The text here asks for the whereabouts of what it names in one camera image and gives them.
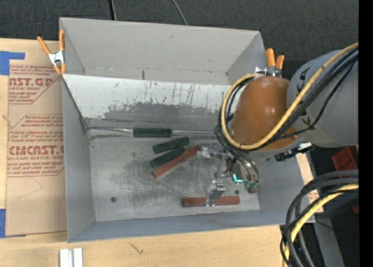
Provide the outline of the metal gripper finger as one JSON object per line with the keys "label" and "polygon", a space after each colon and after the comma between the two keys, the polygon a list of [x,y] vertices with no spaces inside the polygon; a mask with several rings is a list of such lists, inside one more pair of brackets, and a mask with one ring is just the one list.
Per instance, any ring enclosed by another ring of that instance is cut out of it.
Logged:
{"label": "metal gripper finger", "polygon": [[212,180],[206,190],[205,206],[214,207],[216,201],[226,191],[222,180]]}
{"label": "metal gripper finger", "polygon": [[219,157],[219,150],[216,145],[200,145],[198,156],[203,158]]}

